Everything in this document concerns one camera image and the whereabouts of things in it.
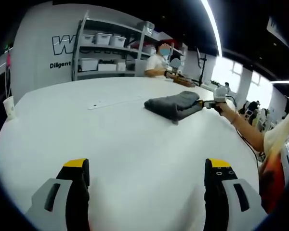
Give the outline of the person's right hand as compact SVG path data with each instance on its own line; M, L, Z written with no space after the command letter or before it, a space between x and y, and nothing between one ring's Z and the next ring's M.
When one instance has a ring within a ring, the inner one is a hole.
M226 102L220 102L216 103L214 106L214 109L221 115L224 116L226 115L231 108L229 108L228 104Z

